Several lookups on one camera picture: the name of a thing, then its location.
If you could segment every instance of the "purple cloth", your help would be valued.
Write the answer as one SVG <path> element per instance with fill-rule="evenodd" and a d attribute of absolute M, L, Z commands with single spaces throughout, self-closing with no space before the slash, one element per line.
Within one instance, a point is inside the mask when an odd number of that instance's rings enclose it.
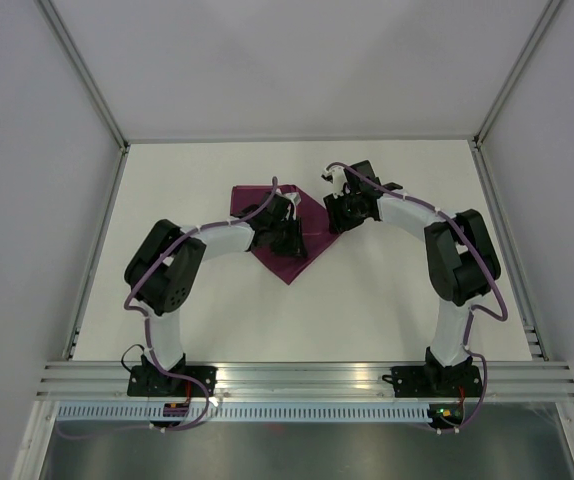
<path fill-rule="evenodd" d="M 300 273 L 310 265 L 316 257 L 323 253 L 338 238 L 329 233 L 327 210 L 296 185 L 280 185 L 282 193 L 298 192 L 300 203 L 296 214 L 302 219 L 303 241 L 307 249 L 307 258 L 279 257 L 271 253 L 269 247 L 254 250 L 253 254 L 269 270 L 287 285 L 290 285 Z M 231 190 L 230 213 L 233 215 L 249 205 L 259 205 L 265 193 L 271 187 L 239 185 Z"/>

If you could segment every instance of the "robotic arm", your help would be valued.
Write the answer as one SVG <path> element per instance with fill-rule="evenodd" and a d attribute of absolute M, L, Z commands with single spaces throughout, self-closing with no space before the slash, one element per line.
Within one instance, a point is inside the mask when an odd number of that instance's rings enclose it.
<path fill-rule="evenodd" d="M 263 246 L 275 255 L 307 256 L 300 219 L 295 215 L 298 200 L 297 194 L 277 193 L 265 209 L 247 222 L 199 231 L 182 242 L 141 286 L 135 298 L 150 318 L 151 345 L 163 369 L 181 374 L 185 371 L 180 307 L 191 292 L 202 262 Z M 242 218 L 257 208 L 258 205 L 250 205 L 236 216 Z M 179 227 L 169 220 L 158 221 L 125 270 L 124 278 L 130 287 L 135 287 L 162 252 L 193 228 Z M 128 395 L 169 396 L 179 386 L 180 382 L 160 374 L 146 350 L 142 365 L 132 369 Z"/>
<path fill-rule="evenodd" d="M 380 185 L 369 161 L 351 168 Z M 459 387 L 464 387 L 469 396 L 479 394 L 480 374 L 462 345 L 470 307 L 488 293 L 490 287 L 471 253 L 458 251 L 457 235 L 435 212 L 404 198 L 385 195 L 339 166 L 325 171 L 323 178 L 331 182 L 334 190 L 324 198 L 332 232 L 351 230 L 372 218 L 400 227 L 425 242 L 429 277 L 439 296 L 438 322 L 422 371 L 418 367 L 392 369 L 396 370 L 392 371 L 392 377 L 397 377 L 394 384 L 397 396 L 451 397 L 458 395 Z M 402 188 L 395 183 L 383 187 L 390 191 Z M 475 210 L 444 213 L 462 229 L 493 278 L 498 279 L 500 263 L 480 213 Z"/>

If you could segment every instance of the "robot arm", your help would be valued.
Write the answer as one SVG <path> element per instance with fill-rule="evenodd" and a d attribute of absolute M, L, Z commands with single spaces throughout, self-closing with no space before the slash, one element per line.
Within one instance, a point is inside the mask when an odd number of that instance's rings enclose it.
<path fill-rule="evenodd" d="M 248 222 L 199 231 L 173 252 L 142 285 L 136 300 L 150 318 L 151 344 L 160 365 L 167 371 L 182 369 L 185 352 L 180 344 L 180 307 L 193 286 L 200 264 L 221 255 L 269 246 L 277 255 L 304 257 L 300 220 L 295 216 L 298 198 L 276 195 L 269 205 Z M 240 217 L 258 208 L 251 205 Z M 174 241 L 194 226 L 178 227 L 158 221 L 125 271 L 132 287 Z M 152 362 L 149 352 L 145 356 Z"/>
<path fill-rule="evenodd" d="M 352 168 L 380 185 L 369 161 Z M 463 372 L 476 368 L 471 367 L 472 359 L 462 344 L 472 303 L 490 291 L 480 267 L 470 252 L 458 251 L 457 235 L 434 212 L 404 198 L 385 195 L 342 167 L 332 167 L 323 178 L 333 186 L 334 193 L 324 198 L 332 232 L 351 230 L 372 218 L 400 227 L 425 242 L 429 277 L 440 298 L 436 332 L 425 354 L 424 376 L 432 392 L 450 396 L 454 384 L 462 383 Z M 383 187 L 390 191 L 402 188 L 395 183 Z M 480 213 L 443 213 L 462 229 L 493 278 L 498 279 L 500 264 Z"/>

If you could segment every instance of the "white panel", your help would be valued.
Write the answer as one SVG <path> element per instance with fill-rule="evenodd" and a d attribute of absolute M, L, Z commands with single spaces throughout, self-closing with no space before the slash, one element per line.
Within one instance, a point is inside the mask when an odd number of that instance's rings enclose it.
<path fill-rule="evenodd" d="M 36 6 L 0 0 L 0 479 L 63 350 L 117 158 Z"/>
<path fill-rule="evenodd" d="M 56 0 L 130 140 L 470 135 L 546 0 Z"/>
<path fill-rule="evenodd" d="M 273 175 L 322 202 L 330 191 L 323 167 L 365 158 L 382 181 L 444 208 L 476 208 L 491 228 L 465 141 L 134 145 L 75 358 L 117 360 L 142 343 L 142 320 L 122 309 L 129 291 L 123 272 L 157 220 L 224 219 L 232 186 L 267 184 Z M 510 320 L 479 315 L 472 348 L 491 360 L 530 360 L 507 275 L 499 285 Z M 491 296 L 484 303 L 497 308 Z M 290 286 L 249 253 L 203 263 L 181 308 L 180 334 L 194 361 L 422 360 L 437 316 L 423 242 L 369 221 L 343 234 Z"/>
<path fill-rule="evenodd" d="M 574 367 L 574 2 L 536 52 L 486 153 L 546 340 Z"/>

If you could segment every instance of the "white wall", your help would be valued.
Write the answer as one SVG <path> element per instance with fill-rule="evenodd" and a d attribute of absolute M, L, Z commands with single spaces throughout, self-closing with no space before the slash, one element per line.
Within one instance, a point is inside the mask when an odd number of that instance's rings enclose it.
<path fill-rule="evenodd" d="M 574 369 L 574 1 L 486 142 L 542 327 Z"/>
<path fill-rule="evenodd" d="M 117 155 L 33 2 L 0 0 L 0 479 L 62 351 Z"/>
<path fill-rule="evenodd" d="M 546 0 L 55 0 L 130 140 L 471 136 Z"/>

